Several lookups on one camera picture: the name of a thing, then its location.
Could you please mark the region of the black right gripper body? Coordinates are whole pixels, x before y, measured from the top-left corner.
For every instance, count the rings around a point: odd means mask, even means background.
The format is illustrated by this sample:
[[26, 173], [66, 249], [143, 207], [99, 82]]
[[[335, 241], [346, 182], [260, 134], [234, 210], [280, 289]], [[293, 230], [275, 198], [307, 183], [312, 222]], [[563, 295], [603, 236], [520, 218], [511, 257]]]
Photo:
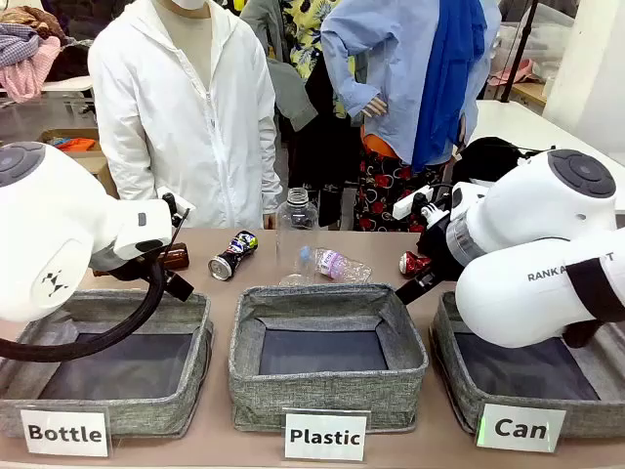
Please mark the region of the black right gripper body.
[[421, 293], [444, 281], [456, 281], [470, 262], [470, 233], [463, 219], [452, 221], [443, 215], [428, 227], [417, 243], [420, 254], [431, 260], [424, 274], [417, 276]]

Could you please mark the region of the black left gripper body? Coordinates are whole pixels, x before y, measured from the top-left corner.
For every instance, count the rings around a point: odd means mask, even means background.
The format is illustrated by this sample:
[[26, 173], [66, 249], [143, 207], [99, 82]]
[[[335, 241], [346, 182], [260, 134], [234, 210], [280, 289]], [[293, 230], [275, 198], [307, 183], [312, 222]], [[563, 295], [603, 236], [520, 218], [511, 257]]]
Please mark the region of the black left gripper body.
[[168, 275], [159, 259], [158, 252], [129, 260], [121, 267], [111, 270], [109, 274], [122, 281], [142, 279], [152, 282], [160, 279], [163, 283], [168, 282]]

